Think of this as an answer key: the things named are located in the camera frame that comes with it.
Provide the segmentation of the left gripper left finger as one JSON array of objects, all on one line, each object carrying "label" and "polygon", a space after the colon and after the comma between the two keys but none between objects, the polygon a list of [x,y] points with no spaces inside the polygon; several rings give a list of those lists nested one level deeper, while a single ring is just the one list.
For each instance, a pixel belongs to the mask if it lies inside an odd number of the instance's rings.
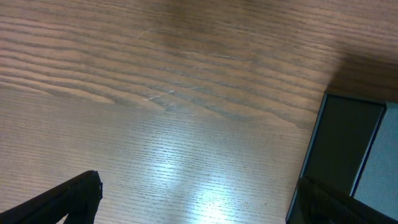
[{"label": "left gripper left finger", "polygon": [[88,170],[14,208],[1,213],[2,224],[93,224],[103,183],[99,173]]}]

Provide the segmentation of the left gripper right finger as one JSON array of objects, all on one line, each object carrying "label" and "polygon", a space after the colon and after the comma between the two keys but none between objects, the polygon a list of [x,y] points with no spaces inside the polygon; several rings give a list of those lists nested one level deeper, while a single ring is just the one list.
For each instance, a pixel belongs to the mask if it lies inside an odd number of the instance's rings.
[{"label": "left gripper right finger", "polygon": [[304,223],[397,224],[397,220],[309,177],[298,180],[297,203]]}]

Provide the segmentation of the dark green box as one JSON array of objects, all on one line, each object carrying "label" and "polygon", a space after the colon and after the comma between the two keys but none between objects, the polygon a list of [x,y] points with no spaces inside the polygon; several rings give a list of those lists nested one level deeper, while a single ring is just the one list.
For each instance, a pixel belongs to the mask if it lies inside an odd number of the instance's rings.
[{"label": "dark green box", "polygon": [[[397,103],[325,93],[298,181],[302,177],[397,220]],[[304,223],[298,181],[286,223]]]}]

